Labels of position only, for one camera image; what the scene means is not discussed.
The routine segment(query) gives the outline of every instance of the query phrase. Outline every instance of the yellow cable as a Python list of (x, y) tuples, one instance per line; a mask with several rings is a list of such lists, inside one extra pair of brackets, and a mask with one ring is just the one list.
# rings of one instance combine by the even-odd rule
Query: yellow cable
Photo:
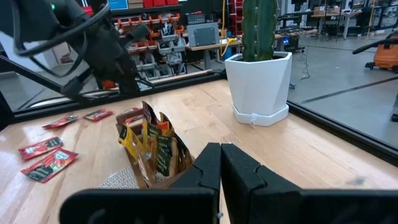
[(221, 41), (220, 41), (220, 53), (223, 51), (223, 33), (224, 33), (224, 24), (225, 24), (225, 0), (223, 0), (223, 26), (221, 28)]
[(372, 12), (371, 12), (371, 18), (369, 20), (369, 27), (368, 27), (368, 34), (366, 34), (366, 40), (369, 40), (369, 33), (371, 31), (371, 24), (372, 24), (372, 17), (373, 17), (373, 10), (374, 10), (374, 3), (376, 0), (373, 0), (373, 5), (372, 5)]
[(226, 49), (228, 49), (229, 44), (232, 42), (235, 42), (235, 41), (236, 41), (236, 38), (227, 38), (226, 39), (226, 46), (225, 46), (224, 52), (221, 54), (221, 56), (224, 56)]

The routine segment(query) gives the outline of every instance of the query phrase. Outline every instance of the workbench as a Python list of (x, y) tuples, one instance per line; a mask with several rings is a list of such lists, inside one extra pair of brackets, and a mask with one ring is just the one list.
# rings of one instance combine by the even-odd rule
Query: workbench
[(333, 16), (342, 16), (345, 18), (345, 24), (344, 24), (344, 32), (343, 32), (343, 37), (344, 39), (347, 38), (348, 35), (348, 27), (349, 27), (349, 19), (351, 16), (356, 16), (358, 14), (362, 13), (362, 11), (356, 11), (356, 12), (351, 12), (351, 13), (326, 13), (325, 14), (317, 14), (317, 15), (312, 15), (312, 18), (319, 18), (319, 28), (318, 28), (318, 34), (320, 35), (322, 33), (322, 28), (323, 28), (323, 21), (325, 20), (326, 17), (333, 17)]
[[(303, 31), (303, 32), (296, 32), (292, 33), (290, 36), (293, 35), (305, 35), (305, 34), (316, 34), (318, 31), (316, 29), (314, 30), (308, 30), (308, 31)], [(277, 51), (284, 51), (283, 47), (283, 38), (288, 37), (287, 35), (280, 35), (276, 34), (275, 35), (275, 40), (277, 41)], [(222, 44), (221, 46), (226, 47), (227, 43), (226, 40), (221, 40)], [(237, 40), (235, 42), (230, 43), (228, 46), (235, 46), (235, 45), (240, 45), (242, 44), (241, 40)], [(205, 69), (211, 69), (211, 60), (210, 60), (210, 50), (218, 50), (220, 49), (220, 44), (212, 44), (212, 45), (206, 45), (206, 46), (199, 46), (199, 47), (190, 47), (188, 44), (185, 47), (185, 50), (190, 50), (190, 51), (197, 51), (197, 50), (203, 50), (203, 60), (205, 63)], [(217, 52), (217, 59), (216, 61), (220, 61), (220, 54)]]
[[(156, 113), (163, 111), (170, 118), (175, 132), (195, 157), (208, 142), (231, 142), (304, 189), (398, 187), (398, 168), (295, 115), (290, 114), (270, 127), (238, 123), (226, 80), (79, 110), (74, 114), (83, 116), (98, 108), (118, 114), (128, 108), (141, 107), (141, 100), (148, 102)], [(129, 166), (126, 152), (118, 143), (115, 115), (96, 123), (79, 119), (52, 131), (42, 128), (65, 115), (13, 124), (1, 131), (2, 224), (58, 223), (60, 206), (67, 197), (79, 190), (95, 188), (111, 174)], [(64, 142), (66, 150), (79, 155), (47, 183), (34, 182), (20, 170), (43, 156), (24, 162), (17, 149), (53, 136)], [(221, 201), (224, 216), (220, 223), (229, 223), (223, 197)]]

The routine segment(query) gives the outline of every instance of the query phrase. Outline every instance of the gray machine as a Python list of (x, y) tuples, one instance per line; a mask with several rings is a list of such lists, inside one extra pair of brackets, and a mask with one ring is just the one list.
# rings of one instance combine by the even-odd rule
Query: gray machine
[(190, 47), (199, 47), (220, 43), (217, 22), (207, 22), (187, 26)]

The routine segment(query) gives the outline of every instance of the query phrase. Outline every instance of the gray concrete floor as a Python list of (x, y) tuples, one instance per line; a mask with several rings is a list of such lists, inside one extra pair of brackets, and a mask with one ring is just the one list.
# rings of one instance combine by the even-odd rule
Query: gray concrete floor
[[(391, 71), (364, 68), (373, 60), (376, 49), (369, 49), (353, 55), (352, 50), (386, 38), (386, 35), (370, 37), (349, 37), (347, 40), (327, 38), (316, 40), (302, 37), (300, 44), (306, 47), (304, 53), (293, 54), (291, 82), (296, 84), (289, 90), (289, 101), (345, 124), (363, 134), (373, 136), (382, 142), (398, 147), (398, 123), (391, 123), (392, 104), (398, 91), (398, 75)], [(57, 73), (65, 73), (71, 65), (55, 68)], [(224, 68), (222, 63), (212, 62), (212, 68)], [(81, 73), (86, 65), (81, 65)], [(188, 72), (204, 69), (203, 63), (188, 66)], [(73, 75), (66, 78), (43, 76), (64, 85)], [(25, 108), (39, 100), (60, 96), (22, 76), (0, 75), (0, 90), (11, 108)], [(83, 91), (96, 90), (96, 82), (91, 79)]]

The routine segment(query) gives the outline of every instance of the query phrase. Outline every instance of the cactus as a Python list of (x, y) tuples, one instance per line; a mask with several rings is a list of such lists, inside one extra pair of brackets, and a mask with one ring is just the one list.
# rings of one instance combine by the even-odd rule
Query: cactus
[(270, 60), (274, 55), (277, 0), (244, 0), (243, 60)]

